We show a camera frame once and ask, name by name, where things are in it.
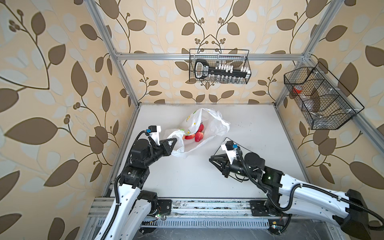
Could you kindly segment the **white plastic bag fruit print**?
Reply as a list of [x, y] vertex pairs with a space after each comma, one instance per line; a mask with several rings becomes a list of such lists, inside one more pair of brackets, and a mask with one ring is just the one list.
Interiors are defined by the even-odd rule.
[[230, 130], [230, 123], [218, 111], [200, 108], [188, 115], [178, 127], [165, 131], [165, 137], [177, 140], [172, 156], [186, 158], [191, 152]]

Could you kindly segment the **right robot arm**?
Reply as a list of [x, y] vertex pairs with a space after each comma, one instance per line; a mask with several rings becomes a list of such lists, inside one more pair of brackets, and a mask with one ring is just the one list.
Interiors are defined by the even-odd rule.
[[369, 223], [369, 216], [381, 223], [384, 219], [368, 209], [358, 191], [338, 192], [305, 183], [267, 167], [258, 154], [243, 154], [240, 148], [211, 156], [209, 161], [226, 178], [230, 174], [241, 176], [241, 181], [249, 180], [261, 190], [267, 198], [262, 213], [321, 220], [338, 225], [344, 233], [359, 240], [370, 240], [374, 231], [384, 230], [383, 225]]

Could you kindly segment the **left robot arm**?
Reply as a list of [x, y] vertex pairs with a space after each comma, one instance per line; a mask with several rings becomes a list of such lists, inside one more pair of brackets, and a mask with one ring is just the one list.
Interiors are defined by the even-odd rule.
[[150, 165], [170, 156], [177, 143], [176, 138], [160, 140], [160, 132], [160, 126], [149, 126], [136, 137], [115, 180], [115, 200], [97, 240], [132, 240], [145, 218], [160, 212], [157, 193], [143, 189]]

